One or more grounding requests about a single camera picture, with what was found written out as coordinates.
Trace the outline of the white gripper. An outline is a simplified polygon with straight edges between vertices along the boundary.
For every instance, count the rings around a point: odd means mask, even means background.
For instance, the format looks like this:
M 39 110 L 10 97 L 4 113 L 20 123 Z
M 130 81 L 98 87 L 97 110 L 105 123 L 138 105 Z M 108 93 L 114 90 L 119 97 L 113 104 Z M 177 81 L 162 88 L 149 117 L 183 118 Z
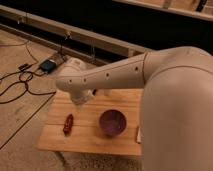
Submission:
M 82 105 L 93 98 L 92 90 L 71 91 L 70 99 L 75 105 Z

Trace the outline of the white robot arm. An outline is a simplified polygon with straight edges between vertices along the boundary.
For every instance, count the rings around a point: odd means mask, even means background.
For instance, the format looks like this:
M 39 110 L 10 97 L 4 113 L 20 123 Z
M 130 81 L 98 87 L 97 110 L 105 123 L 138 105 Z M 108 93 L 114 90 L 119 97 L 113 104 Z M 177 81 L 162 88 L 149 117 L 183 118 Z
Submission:
M 144 171 L 213 171 L 213 55 L 183 46 L 91 70 L 68 63 L 57 88 L 140 89 Z

